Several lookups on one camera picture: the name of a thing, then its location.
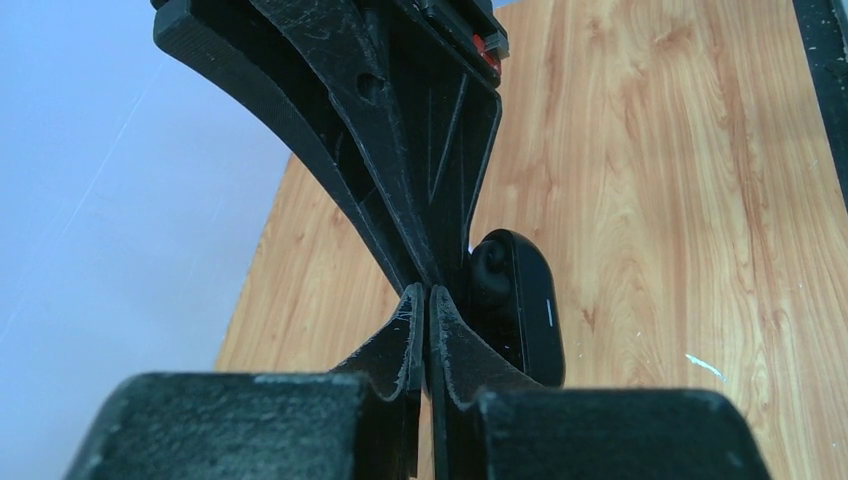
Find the white mark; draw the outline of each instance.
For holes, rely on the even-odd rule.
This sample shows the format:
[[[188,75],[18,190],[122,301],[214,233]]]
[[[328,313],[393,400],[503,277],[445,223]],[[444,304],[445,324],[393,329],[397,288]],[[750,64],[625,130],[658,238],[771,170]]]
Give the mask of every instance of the white mark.
[[[695,365],[697,365],[699,367],[706,368],[707,370],[711,371],[713,373],[713,375],[720,378],[722,382],[727,383],[727,377],[725,377],[724,374],[722,374],[719,369],[715,368],[714,366],[710,365],[709,363],[701,360],[700,358],[698,358],[694,355],[689,355],[687,353],[686,358],[688,358],[689,361],[694,363]]]
[[[554,328],[554,314],[551,313],[551,299],[548,299],[548,325]]]

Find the wooden table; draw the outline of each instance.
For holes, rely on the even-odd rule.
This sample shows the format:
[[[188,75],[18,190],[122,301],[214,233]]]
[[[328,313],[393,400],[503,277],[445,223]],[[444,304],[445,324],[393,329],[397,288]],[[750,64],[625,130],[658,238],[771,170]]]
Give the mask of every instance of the wooden table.
[[[848,478],[848,215],[789,0],[526,0],[472,232],[557,283],[567,388],[704,387],[775,478]],[[218,361],[327,369],[396,295],[289,164]],[[429,412],[422,477],[429,478]]]

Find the wood grain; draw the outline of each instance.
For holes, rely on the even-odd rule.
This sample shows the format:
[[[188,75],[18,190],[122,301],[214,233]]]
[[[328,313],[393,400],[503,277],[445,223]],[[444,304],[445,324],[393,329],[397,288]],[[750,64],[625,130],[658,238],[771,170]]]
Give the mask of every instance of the wood grain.
[[[775,478],[848,478],[848,215],[791,2],[497,14],[512,58],[472,239],[511,228],[546,254],[566,386],[717,390]],[[290,162],[218,367],[326,369],[396,298]]]

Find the light wood tabletop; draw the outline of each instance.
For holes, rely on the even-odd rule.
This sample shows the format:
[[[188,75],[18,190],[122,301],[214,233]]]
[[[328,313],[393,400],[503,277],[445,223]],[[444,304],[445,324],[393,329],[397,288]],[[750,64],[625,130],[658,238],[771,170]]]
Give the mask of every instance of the light wood tabletop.
[[[566,388],[700,387],[774,478],[848,478],[848,214],[790,0],[526,0],[472,239],[531,238]],[[321,371],[397,296],[289,164],[218,360]],[[421,476],[432,476],[428,407]]]

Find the white surface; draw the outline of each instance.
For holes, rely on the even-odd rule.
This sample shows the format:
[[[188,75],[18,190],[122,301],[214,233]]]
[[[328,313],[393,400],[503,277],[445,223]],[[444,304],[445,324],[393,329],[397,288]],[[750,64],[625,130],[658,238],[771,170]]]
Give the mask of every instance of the white surface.
[[[212,368],[285,168],[152,22],[146,1],[0,14],[0,479],[60,477],[126,377]]]

